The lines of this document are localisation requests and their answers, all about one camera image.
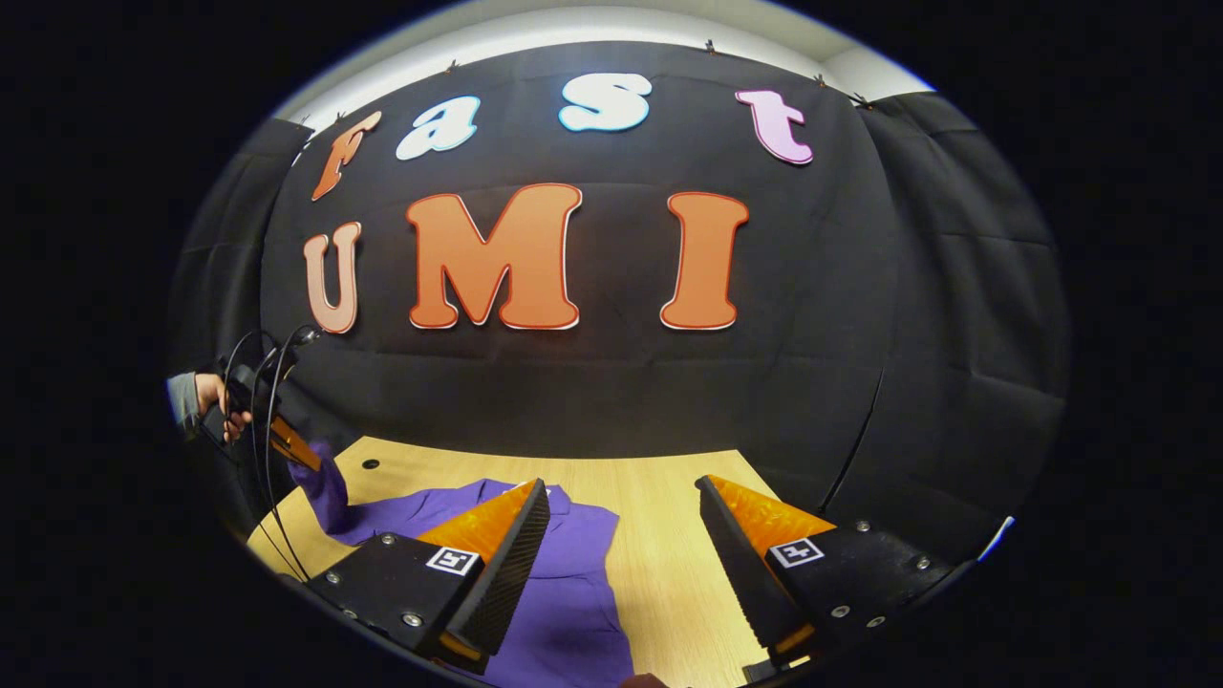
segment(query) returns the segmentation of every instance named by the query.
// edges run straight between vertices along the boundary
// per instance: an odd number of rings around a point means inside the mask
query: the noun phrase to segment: table surface
[[[361,467],[378,459],[375,469]],[[634,668],[669,686],[728,688],[745,683],[742,667],[768,655],[756,643],[700,514],[693,483],[713,474],[777,497],[735,451],[627,459],[537,459],[450,452],[363,437],[335,458],[361,505],[421,490],[462,488],[477,480],[559,485],[575,503],[620,516],[607,557],[620,624]],[[327,536],[301,489],[278,506],[280,521],[307,573],[340,561],[355,547]],[[287,555],[268,514],[263,528]],[[291,573],[256,529],[247,541],[273,571]]]

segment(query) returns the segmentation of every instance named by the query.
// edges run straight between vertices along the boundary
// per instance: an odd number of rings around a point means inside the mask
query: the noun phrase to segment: sleeve
[[[331,448],[325,444],[311,444],[311,450],[318,455],[322,467],[316,473],[295,462],[287,462],[289,473],[294,478],[311,508],[323,533],[341,539],[341,535],[352,530],[356,516],[349,506],[349,489],[340,474],[340,468],[335,466],[335,457]]]
[[[182,429],[190,440],[194,436],[193,420],[199,411],[196,392],[196,374],[185,373],[166,380],[165,390],[170,398],[170,412],[174,414],[174,424]]]

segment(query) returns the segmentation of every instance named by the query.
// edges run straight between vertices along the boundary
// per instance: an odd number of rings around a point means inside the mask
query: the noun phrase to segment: shirt collar
[[[481,480],[479,483],[472,484],[471,488],[476,488],[477,503],[483,505],[493,497],[498,497],[510,490],[514,490],[519,485],[522,485],[522,483],[514,485],[512,483],[499,483],[497,480]],[[567,514],[569,507],[572,503],[569,495],[566,495],[559,485],[544,484],[544,489],[548,491],[549,512],[553,516]]]

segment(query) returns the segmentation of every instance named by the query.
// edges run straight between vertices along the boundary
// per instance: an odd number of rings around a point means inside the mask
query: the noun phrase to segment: purple cloth
[[[510,490],[481,480],[455,490],[424,490],[371,505],[349,506],[349,494],[330,448],[312,444],[322,459],[314,473],[289,462],[323,532],[345,545],[382,533],[415,538]],[[629,638],[620,627],[604,560],[620,517],[575,505],[547,486],[552,517],[517,610],[483,676],[501,688],[618,688],[632,676]]]

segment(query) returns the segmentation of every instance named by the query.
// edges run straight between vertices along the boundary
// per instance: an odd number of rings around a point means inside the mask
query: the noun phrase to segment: cutout letter
[[[802,112],[783,103],[773,90],[740,90],[735,99],[751,105],[756,138],[769,153],[796,165],[811,161],[811,148],[797,143],[790,132],[791,121],[802,123]]]
[[[459,321],[446,301],[450,277],[467,317],[484,324],[493,298],[510,274],[510,297],[501,321],[515,329],[567,329],[577,324],[577,306],[565,284],[565,235],[569,215],[582,203],[582,192],[565,183],[534,183],[520,188],[501,211],[486,241],[462,198],[442,193],[407,208],[416,225],[416,306],[410,319],[423,329]]]
[[[335,188],[336,183],[340,183],[340,166],[352,161],[352,156],[357,154],[357,145],[361,145],[361,139],[380,119],[382,111],[379,110],[336,137],[335,142],[331,143],[331,155],[328,156],[327,166],[323,167],[323,177],[318,180],[318,186],[314,187],[314,194],[311,196],[311,200],[318,200],[328,191]]]
[[[471,120],[476,116],[477,109],[479,98],[460,95],[424,110],[412,122],[415,128],[399,142],[395,156],[400,160],[411,160],[429,150],[457,148],[476,133],[476,125],[471,123]]]
[[[570,131],[599,128],[623,131],[641,123],[649,114],[652,87],[636,73],[588,73],[572,78],[560,94],[570,103],[560,109],[560,123]]]
[[[327,235],[319,233],[306,241],[306,286],[309,291],[309,309],[318,325],[333,334],[342,334],[357,321],[356,242],[361,236],[361,222],[350,221],[334,232],[340,264],[340,304],[333,306],[327,298],[323,281],[323,255],[327,253]]]
[[[680,269],[675,296],[659,315],[673,329],[723,329],[737,310],[730,287],[735,230],[747,221],[747,205],[714,193],[676,193],[667,207],[680,218]]]

